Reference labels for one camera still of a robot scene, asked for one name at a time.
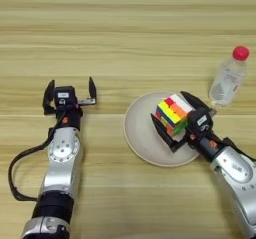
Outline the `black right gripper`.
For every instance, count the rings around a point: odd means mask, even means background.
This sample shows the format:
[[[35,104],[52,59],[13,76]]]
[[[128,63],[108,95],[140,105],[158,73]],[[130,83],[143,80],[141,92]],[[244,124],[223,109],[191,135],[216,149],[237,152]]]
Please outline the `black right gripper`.
[[[207,161],[212,162],[225,147],[212,130],[213,120],[210,114],[215,114],[216,110],[188,92],[181,91],[181,94],[194,109],[197,109],[191,111],[187,116],[187,126],[183,138],[180,141],[173,140],[159,119],[155,115],[151,115],[156,131],[172,152],[176,152],[184,144],[187,144]]]

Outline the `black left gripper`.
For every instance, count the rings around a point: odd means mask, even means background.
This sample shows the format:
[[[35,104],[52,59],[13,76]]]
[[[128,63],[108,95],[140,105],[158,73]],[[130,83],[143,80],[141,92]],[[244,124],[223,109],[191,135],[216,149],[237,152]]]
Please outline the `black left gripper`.
[[[43,97],[43,108],[45,115],[55,115],[55,128],[73,127],[80,130],[81,117],[83,116],[82,106],[96,104],[97,90],[92,77],[89,77],[89,94],[91,98],[77,100],[71,98],[56,98],[55,106],[51,106],[54,98],[55,81],[51,80],[45,89]]]

